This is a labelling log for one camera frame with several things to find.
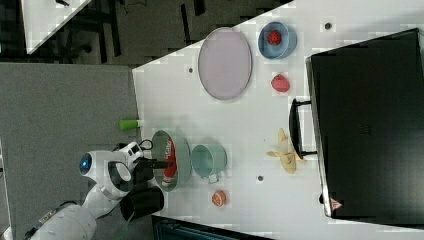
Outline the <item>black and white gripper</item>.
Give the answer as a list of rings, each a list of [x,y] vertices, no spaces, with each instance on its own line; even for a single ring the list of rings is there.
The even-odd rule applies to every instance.
[[[142,184],[153,178],[153,168],[168,168],[174,166],[172,162],[155,161],[146,157],[144,152],[151,151],[153,143],[151,141],[132,142],[127,153],[129,154],[128,164],[132,169],[133,183]]]

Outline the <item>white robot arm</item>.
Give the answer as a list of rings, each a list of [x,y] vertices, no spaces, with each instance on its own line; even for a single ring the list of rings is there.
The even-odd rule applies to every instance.
[[[153,148],[140,143],[119,143],[113,150],[93,150],[79,162],[81,177],[91,186],[80,204],[65,201],[44,214],[25,233],[24,240],[92,240],[97,221],[108,215],[134,189],[136,168],[165,169],[173,166],[165,160],[146,158]]]

